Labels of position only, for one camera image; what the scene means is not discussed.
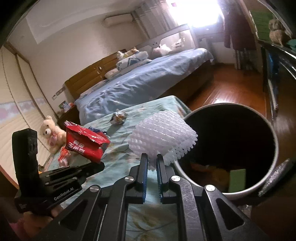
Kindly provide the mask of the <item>person's left hand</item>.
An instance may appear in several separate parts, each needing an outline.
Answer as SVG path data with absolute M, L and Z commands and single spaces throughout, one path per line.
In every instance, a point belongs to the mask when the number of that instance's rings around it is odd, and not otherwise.
M 36 236 L 62 211 L 62 206 L 57 205 L 51 210 L 51 214 L 49 216 L 36 216 L 30 211 L 25 212 L 23 214 L 23 229 L 25 231 L 25 237 L 23 240 L 30 240 L 31 238 Z

